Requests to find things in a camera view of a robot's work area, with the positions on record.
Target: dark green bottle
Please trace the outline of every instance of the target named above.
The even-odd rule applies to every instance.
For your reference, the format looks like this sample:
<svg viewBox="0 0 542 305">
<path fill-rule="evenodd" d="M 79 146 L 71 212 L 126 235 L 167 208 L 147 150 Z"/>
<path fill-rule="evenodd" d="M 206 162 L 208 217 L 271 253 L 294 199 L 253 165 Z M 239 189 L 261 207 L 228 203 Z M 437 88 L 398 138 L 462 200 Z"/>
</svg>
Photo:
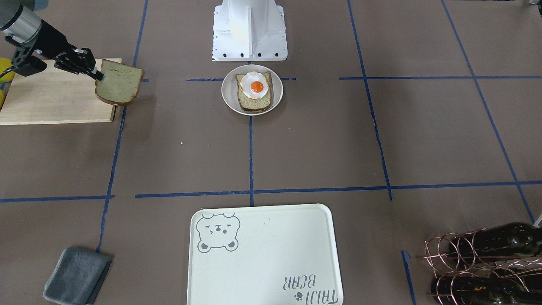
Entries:
<svg viewBox="0 0 542 305">
<path fill-rule="evenodd" d="M 449 251 L 451 257 L 457 257 L 453 245 L 457 246 L 463 262 L 467 264 L 473 262 L 473 248 L 484 262 L 506 260 L 506 257 L 532 257 L 542 251 L 542 228 L 525 223 L 510 223 L 468 234 L 465 238 L 473 247 L 465 239 L 456 237 L 451 241 Z"/>
<path fill-rule="evenodd" d="M 440 296 L 434 297 L 438 303 L 447 305 L 542 304 L 542 294 L 528 293 L 520 284 L 504 278 L 443 276 L 433 280 L 431 293 Z"/>
<path fill-rule="evenodd" d="M 506 270 L 497 268 L 489 276 L 507 276 L 506 278 L 516 281 L 519 284 L 522 281 L 525 287 L 532 293 L 542 293 L 542 270 L 540 269 L 510 267 Z"/>
</svg>

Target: bear drawing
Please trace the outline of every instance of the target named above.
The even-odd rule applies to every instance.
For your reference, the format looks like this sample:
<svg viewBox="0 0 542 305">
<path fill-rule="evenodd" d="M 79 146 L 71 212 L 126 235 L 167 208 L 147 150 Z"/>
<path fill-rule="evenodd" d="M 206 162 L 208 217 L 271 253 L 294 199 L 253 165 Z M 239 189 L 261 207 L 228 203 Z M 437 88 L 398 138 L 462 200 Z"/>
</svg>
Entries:
<svg viewBox="0 0 542 305">
<path fill-rule="evenodd" d="M 198 250 L 207 253 L 211 248 L 226 248 L 228 251 L 237 249 L 237 230 L 239 218 L 235 214 L 213 214 L 211 217 L 203 215 L 196 224 L 199 233 Z"/>
</svg>

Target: bread slice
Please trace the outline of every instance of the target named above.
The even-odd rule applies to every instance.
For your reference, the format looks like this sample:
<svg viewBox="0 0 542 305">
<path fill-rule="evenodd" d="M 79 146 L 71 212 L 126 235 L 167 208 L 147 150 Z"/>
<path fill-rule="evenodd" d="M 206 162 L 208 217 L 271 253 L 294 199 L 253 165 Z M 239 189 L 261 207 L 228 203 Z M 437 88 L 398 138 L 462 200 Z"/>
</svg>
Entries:
<svg viewBox="0 0 542 305">
<path fill-rule="evenodd" d="M 104 59 L 101 72 L 104 79 L 96 81 L 94 90 L 98 98 L 115 106 L 131 104 L 139 91 L 143 69 Z"/>
<path fill-rule="evenodd" d="M 271 106 L 273 101 L 273 83 L 271 82 L 271 72 L 268 71 L 262 74 L 267 81 L 269 90 L 262 98 L 255 100 L 244 95 L 243 90 L 241 89 L 241 79 L 243 76 L 245 76 L 245 74 L 235 75 L 235 80 L 237 81 L 237 99 L 239 100 L 241 108 L 245 111 L 263 111 Z"/>
</svg>

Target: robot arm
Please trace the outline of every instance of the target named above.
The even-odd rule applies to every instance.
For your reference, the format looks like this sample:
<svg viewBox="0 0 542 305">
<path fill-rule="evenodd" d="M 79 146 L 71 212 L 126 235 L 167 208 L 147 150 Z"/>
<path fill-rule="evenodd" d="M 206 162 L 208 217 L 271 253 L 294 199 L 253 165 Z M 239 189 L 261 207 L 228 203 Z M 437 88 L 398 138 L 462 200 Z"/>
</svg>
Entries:
<svg viewBox="0 0 542 305">
<path fill-rule="evenodd" d="M 66 37 L 42 20 L 31 9 L 34 0 L 0 0 L 0 30 L 5 40 L 16 47 L 11 71 L 29 76 L 45 70 L 47 64 L 36 57 L 55 60 L 55 67 L 74 74 L 83 73 L 96 80 L 104 75 L 95 68 L 90 49 L 77 49 Z"/>
</svg>

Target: blue tape line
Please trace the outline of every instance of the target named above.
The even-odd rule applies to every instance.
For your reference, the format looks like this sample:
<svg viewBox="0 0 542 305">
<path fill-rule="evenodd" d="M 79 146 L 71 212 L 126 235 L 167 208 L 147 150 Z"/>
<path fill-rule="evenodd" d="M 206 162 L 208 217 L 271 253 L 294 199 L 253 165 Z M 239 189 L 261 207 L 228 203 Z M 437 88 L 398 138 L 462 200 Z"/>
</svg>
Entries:
<svg viewBox="0 0 542 305">
<path fill-rule="evenodd" d="M 391 186 L 392 189 L 416 189 L 416 188 L 448 188 L 448 187 L 484 187 L 484 186 L 513 186 L 515 182 L 482 182 L 482 183 L 448 183 L 439 185 L 402 185 Z"/>
<path fill-rule="evenodd" d="M 380 149 L 380 157 L 382 158 L 382 169 L 384 170 L 384 177 L 386 178 L 386 185 L 388 186 L 388 195 L 391 201 L 393 197 L 391 195 L 390 178 L 388 177 L 388 169 L 386 168 L 386 160 L 384 159 L 384 151 L 382 150 L 382 143 L 380 141 L 380 135 L 378 134 L 378 124 L 376 122 L 375 109 L 372 104 L 371 92 L 369 91 L 369 82 L 367 81 L 367 74 L 365 73 L 365 65 L 363 63 L 362 49 L 359 46 L 358 32 L 356 30 L 356 23 L 354 22 L 354 15 L 352 14 L 352 5 L 350 4 L 350 0 L 346 0 L 346 1 L 348 2 L 348 10 L 350 12 L 350 21 L 352 22 L 352 30 L 354 31 L 354 38 L 356 39 L 356 46 L 358 48 L 359 64 L 362 67 L 363 81 L 365 83 L 365 90 L 367 92 L 367 100 L 369 101 L 371 116 L 373 119 L 373 123 L 375 124 L 376 140 L 378 142 L 378 147 Z"/>
<path fill-rule="evenodd" d="M 527 76 L 476 76 L 478 79 L 540 79 L 541 75 L 527 75 Z"/>
<path fill-rule="evenodd" d="M 100 253 L 101 251 L 101 243 L 104 239 L 104 231 L 105 231 L 105 214 L 107 214 L 107 210 L 109 209 L 109 198 L 105 200 L 104 203 L 104 212 L 102 213 L 102 221 L 100 223 L 100 241 L 98 242 L 98 246 L 96 247 L 96 253 Z"/>
<path fill-rule="evenodd" d="M 542 185 L 542 181 L 522 181 L 522 185 Z M 390 186 L 391 189 L 425 189 L 425 188 L 459 188 L 459 187 L 491 187 L 491 186 L 514 186 L 515 182 L 481 182 L 481 183 L 448 183 L 436 185 L 399 185 Z M 348 192 L 358 190 L 387 190 L 387 186 L 366 186 L 366 187 L 328 187 L 328 188 L 286 188 L 286 189 L 259 189 L 253 190 L 254 194 L 274 193 L 316 193 L 316 192 Z M 185 197 L 203 195 L 242 195 L 250 194 L 251 190 L 232 190 L 223 192 L 191 192 L 191 193 L 159 193 L 159 194 L 138 194 L 136 198 L 158 198 L 158 197 Z"/>
<path fill-rule="evenodd" d="M 254 194 L 349 192 L 353 190 L 385 190 L 385 189 L 388 189 L 388 187 L 387 186 L 366 186 L 366 187 L 259 189 L 259 190 L 255 190 Z"/>
<path fill-rule="evenodd" d="M 243 195 L 249 194 L 249 190 L 231 190 L 228 192 L 191 192 L 191 193 L 162 193 L 162 194 L 138 194 L 135 198 L 163 198 L 163 197 L 192 197 L 192 196 L 217 196 L 217 195 Z"/>
<path fill-rule="evenodd" d="M 71 201 L 71 200 L 97 200 L 113 198 L 114 196 L 64 196 L 64 197 L 32 197 L 32 198 L 1 198 L 0 202 L 37 202 L 37 201 Z"/>
<path fill-rule="evenodd" d="M 288 78 L 288 77 L 283 77 L 283 78 L 280 78 L 280 80 L 297 80 L 298 78 L 296 77 L 292 77 L 292 78 Z M 186 81 L 224 81 L 223 78 L 191 78 L 191 79 L 187 79 Z"/>
<path fill-rule="evenodd" d="M 448 76 L 448 77 L 368 77 L 367 79 L 379 80 L 379 79 L 472 79 L 469 76 Z"/>
<path fill-rule="evenodd" d="M 248 121 L 248 153 L 250 156 L 249 161 L 249 177 L 250 177 L 250 206 L 254 206 L 254 164 L 253 164 L 253 127 L 252 116 Z"/>
<path fill-rule="evenodd" d="M 542 185 L 542 181 L 520 181 L 520 185 Z"/>
<path fill-rule="evenodd" d="M 186 81 L 223 81 L 223 78 L 191 78 Z"/>
<path fill-rule="evenodd" d="M 408 289 L 410 291 L 410 298 L 412 300 L 412 305 L 416 305 L 416 297 L 414 296 L 414 288 L 412 287 L 412 278 L 410 277 L 410 269 L 408 267 L 408 262 L 410 261 L 410 255 L 406 251 L 401 251 L 401 256 L 403 257 L 403 265 L 405 267 L 406 281 L 408 282 Z"/>
<path fill-rule="evenodd" d="M 139 46 L 141 45 L 141 37 L 143 36 L 143 28 L 145 27 L 145 19 L 147 18 L 147 6 L 149 5 L 149 0 L 145 0 L 145 6 L 143 7 L 143 15 L 141 16 L 141 25 L 139 26 L 139 36 L 137 38 L 137 44 L 135 45 L 134 60 L 132 66 L 136 66 L 137 57 L 139 55 Z"/>
<path fill-rule="evenodd" d="M 474 70 L 472 68 L 472 65 L 470 64 L 469 57 L 467 56 L 467 52 L 465 52 L 465 48 L 463 47 L 463 43 L 461 42 L 461 39 L 459 38 L 459 34 L 457 33 L 457 30 L 455 28 L 454 22 L 451 19 L 451 15 L 450 15 L 450 12 L 448 11 L 448 7 L 446 7 L 446 4 L 445 4 L 444 0 L 441 0 L 441 3 L 442 3 L 442 6 L 444 7 L 446 15 L 448 16 L 448 20 L 450 21 L 451 28 L 454 31 L 455 38 L 457 39 L 457 42 L 459 43 L 459 46 L 461 48 L 461 52 L 463 52 L 463 56 L 465 57 L 465 60 L 467 62 L 467 66 L 469 67 L 470 73 L 471 73 L 471 75 L 472 75 L 472 77 L 474 79 L 474 84 L 476 84 L 476 89 L 478 89 L 478 94 L 480 95 L 480 98 L 482 99 L 483 106 L 486 109 L 487 116 L 489 117 L 489 121 L 491 122 L 491 126 L 493 127 L 493 131 L 495 132 L 495 135 L 497 136 L 497 140 L 499 141 L 499 145 L 501 146 L 502 153 L 505 156 L 506 163 L 508 163 L 508 167 L 510 169 L 510 172 L 512 173 L 512 178 L 514 178 L 515 185 L 518 188 L 521 200 L 523 201 L 523 204 L 525 206 L 525 209 L 527 210 L 527 214 L 529 215 L 529 218 L 531 219 L 531 222 L 534 223 L 535 219 L 534 219 L 533 213 L 531 212 L 531 208 L 529 207 L 529 204 L 527 203 L 527 199 L 525 199 L 525 195 L 523 194 L 523 190 L 521 189 L 521 185 L 519 185 L 518 178 L 515 175 L 514 168 L 512 167 L 512 163 L 510 162 L 510 158 L 508 157 L 508 153 L 506 153 L 505 146 L 504 146 L 504 144 L 502 142 L 501 136 L 499 135 L 499 131 L 497 130 L 497 126 L 495 125 L 495 121 L 493 120 L 491 112 L 489 111 L 489 107 L 487 106 L 487 103 L 486 103 L 486 98 L 483 96 L 482 89 L 480 88 L 480 84 L 478 83 L 476 75 L 474 74 Z"/>
<path fill-rule="evenodd" d="M 539 75 L 526 76 L 477 76 L 478 79 L 542 79 Z M 388 79 L 473 79 L 472 76 L 427 76 L 427 77 L 367 77 L 368 80 Z M 363 77 L 340 77 L 339 80 L 363 80 Z"/>
<path fill-rule="evenodd" d="M 109 184 L 107 186 L 108 198 L 104 202 L 104 212 L 102 213 L 102 221 L 100 225 L 100 241 L 98 242 L 98 247 L 96 247 L 96 253 L 100 253 L 101 243 L 104 237 L 105 215 L 107 214 L 107 210 L 109 209 L 109 199 L 110 199 L 109 196 L 111 195 L 111 190 L 113 188 L 113 181 L 115 178 L 115 170 L 117 168 L 117 159 L 119 157 L 120 142 L 122 140 L 122 129 L 124 128 L 124 120 L 126 119 L 126 109 L 127 107 L 124 107 L 122 111 L 122 119 L 120 120 L 119 134 L 117 136 L 117 146 L 115 147 L 115 155 L 113 156 L 113 165 L 111 166 L 111 175 L 109 177 Z"/>
<path fill-rule="evenodd" d="M 363 77 L 340 77 L 339 80 L 363 80 Z"/>
<path fill-rule="evenodd" d="M 134 60 L 132 62 L 132 66 L 134 67 L 137 65 L 137 58 L 139 55 L 139 46 L 141 45 L 141 37 L 143 36 L 143 29 L 145 27 L 145 19 L 147 16 L 148 6 L 149 6 L 149 0 L 145 0 L 145 6 L 143 7 L 143 15 L 141 16 L 141 25 L 139 27 L 139 35 L 137 39 L 137 44 L 135 45 Z M 108 198 L 104 202 L 104 212 L 102 213 L 102 221 L 100 225 L 100 241 L 98 242 L 98 247 L 96 247 L 96 253 L 100 253 L 101 243 L 104 238 L 105 215 L 107 214 L 107 210 L 109 209 L 109 200 L 110 200 L 109 197 L 111 196 L 111 190 L 113 188 L 113 181 L 115 178 L 115 170 L 117 168 L 117 159 L 119 157 L 120 142 L 122 140 L 122 129 L 124 128 L 124 121 L 126 119 L 126 109 L 127 107 L 124 107 L 124 109 L 122 110 L 122 118 L 120 120 L 119 134 L 117 136 L 117 146 L 115 147 L 115 155 L 113 156 L 113 165 L 111 166 L 111 176 L 109 177 L 109 185 L 107 186 Z"/>
</svg>

